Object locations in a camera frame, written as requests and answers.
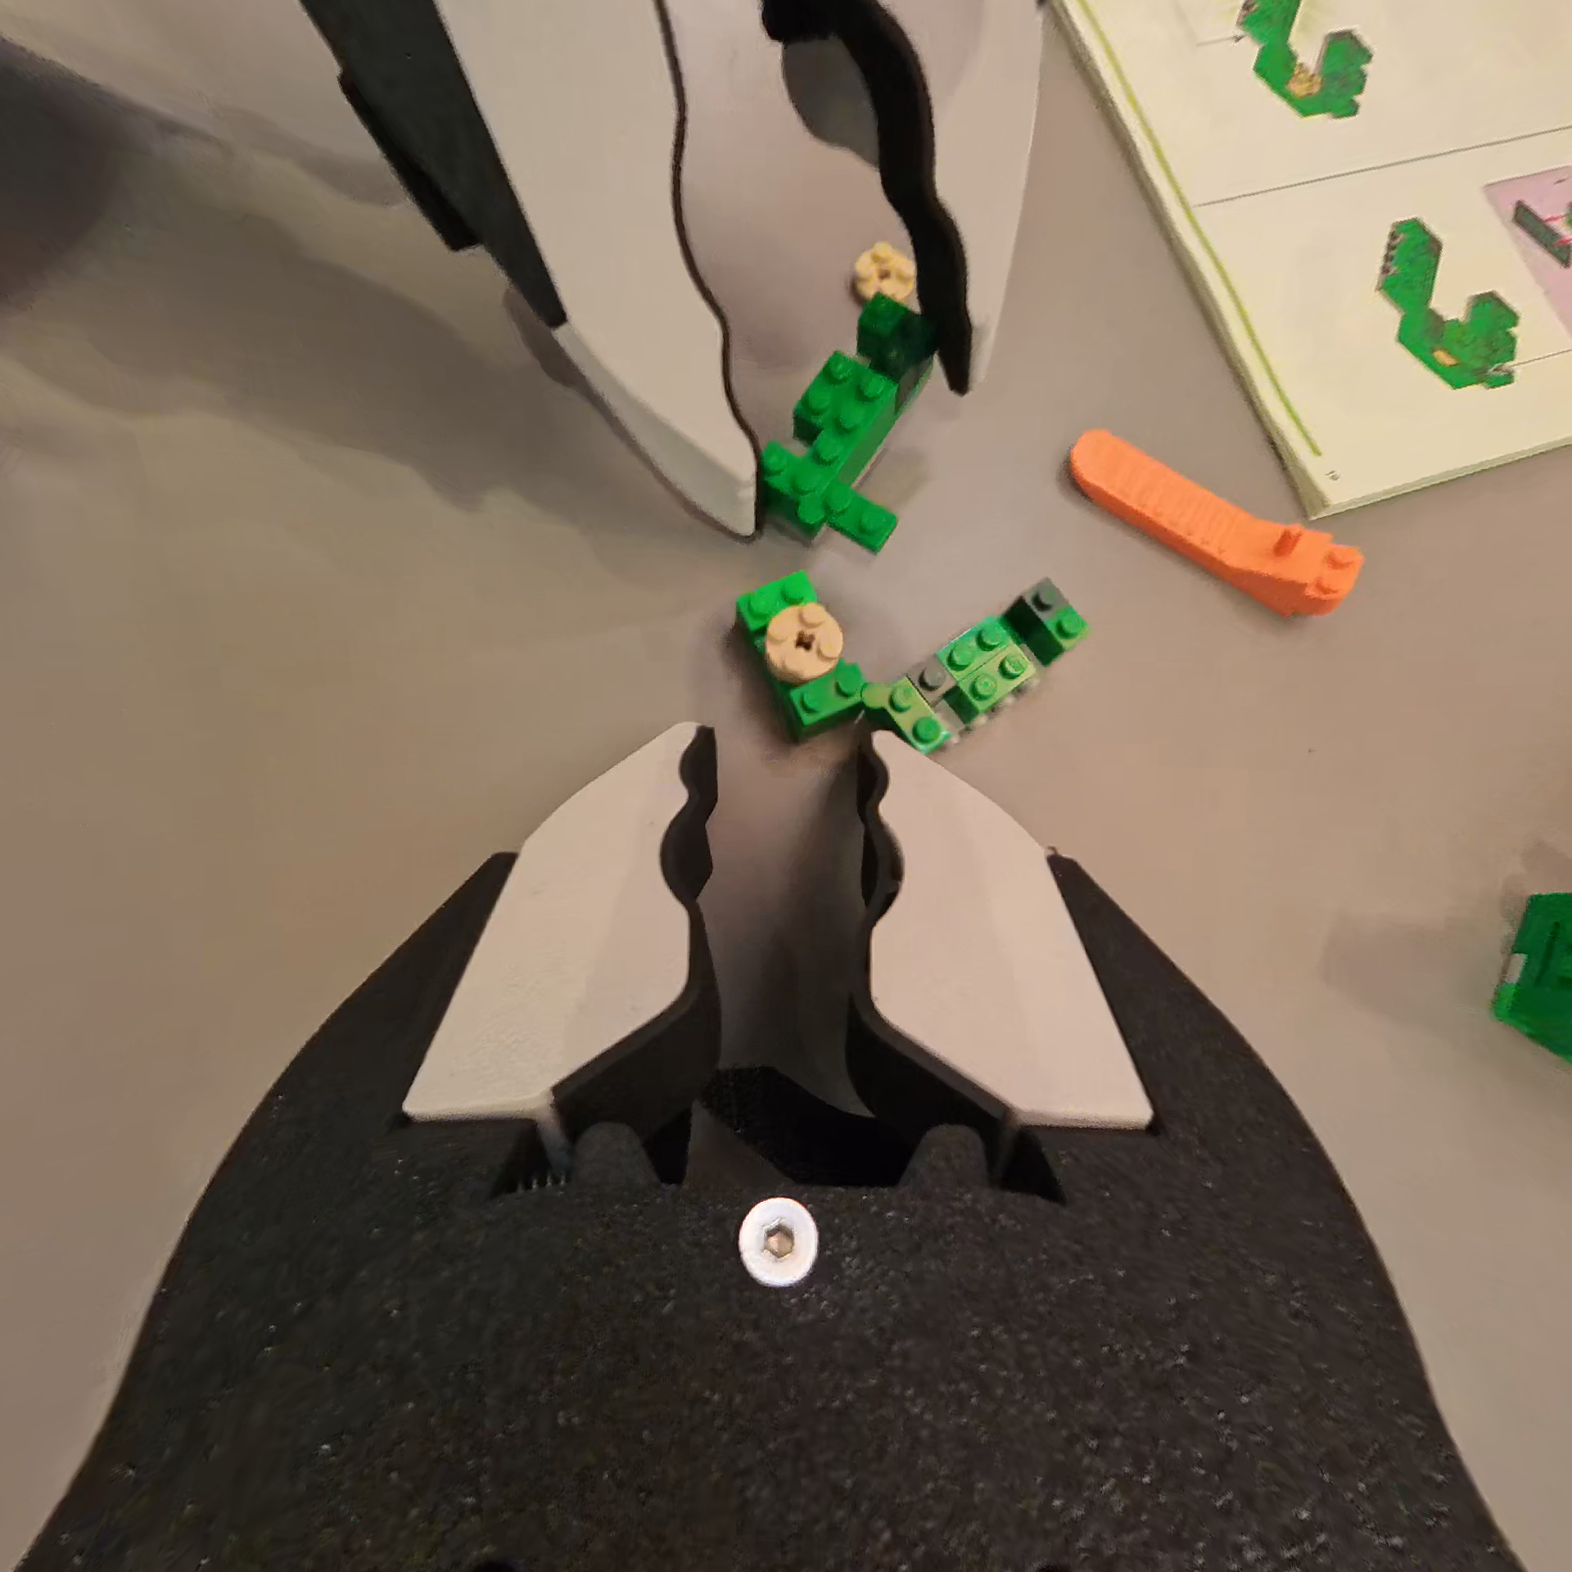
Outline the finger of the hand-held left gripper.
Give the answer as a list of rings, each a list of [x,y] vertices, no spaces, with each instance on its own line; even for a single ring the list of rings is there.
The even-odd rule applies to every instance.
[[[437,4],[563,309],[553,339],[645,462],[735,539],[755,442],[681,223],[681,79],[652,2]]]
[[[759,22],[778,47],[834,41],[849,56],[937,361],[969,393],[987,370],[1025,204],[1042,6],[765,2]]]

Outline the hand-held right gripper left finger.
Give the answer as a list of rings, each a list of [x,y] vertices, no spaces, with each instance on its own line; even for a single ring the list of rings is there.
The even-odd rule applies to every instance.
[[[557,1173],[600,1123],[666,1185],[720,1055],[699,893],[716,737],[677,722],[525,838],[402,1104],[415,1123],[525,1121]]]

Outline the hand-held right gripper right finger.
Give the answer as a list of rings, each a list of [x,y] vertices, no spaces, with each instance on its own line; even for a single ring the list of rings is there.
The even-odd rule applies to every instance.
[[[855,775],[853,1089],[907,1147],[961,1127],[993,1185],[1055,1194],[1032,1132],[1148,1134],[1154,1112],[1051,857],[892,734],[860,737]]]

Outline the large green brick assembly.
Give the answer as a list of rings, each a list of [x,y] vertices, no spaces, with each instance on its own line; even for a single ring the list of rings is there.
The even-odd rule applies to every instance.
[[[858,483],[926,385],[933,356],[935,331],[922,314],[883,296],[866,301],[853,354],[832,352],[798,395],[793,443],[759,451],[763,515],[808,541],[830,530],[879,554],[898,518]]]

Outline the green grey brick assembly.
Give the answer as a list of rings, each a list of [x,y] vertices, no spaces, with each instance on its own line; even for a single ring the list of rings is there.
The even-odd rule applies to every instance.
[[[972,621],[892,681],[862,687],[862,719],[918,754],[943,752],[1029,694],[1089,623],[1047,578]]]

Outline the green brick with tan round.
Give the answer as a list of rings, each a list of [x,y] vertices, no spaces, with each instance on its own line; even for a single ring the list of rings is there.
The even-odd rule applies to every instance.
[[[735,629],[759,662],[793,741],[808,741],[862,715],[866,677],[845,657],[838,619],[802,571],[735,599]]]

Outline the brick instruction booklet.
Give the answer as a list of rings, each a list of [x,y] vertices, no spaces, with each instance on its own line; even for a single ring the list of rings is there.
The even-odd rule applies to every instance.
[[[1568,2],[1053,9],[1309,518],[1568,447]]]

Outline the orange brick separator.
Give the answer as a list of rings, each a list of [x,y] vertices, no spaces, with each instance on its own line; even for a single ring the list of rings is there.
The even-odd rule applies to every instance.
[[[1068,451],[1077,488],[1115,518],[1278,616],[1326,616],[1364,565],[1362,552],[1307,524],[1259,518],[1103,428]]]

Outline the green baseplate brick model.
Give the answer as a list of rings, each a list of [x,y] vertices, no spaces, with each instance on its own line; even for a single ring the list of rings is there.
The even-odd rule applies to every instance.
[[[1569,893],[1525,902],[1491,1014],[1549,1054],[1569,1061]]]

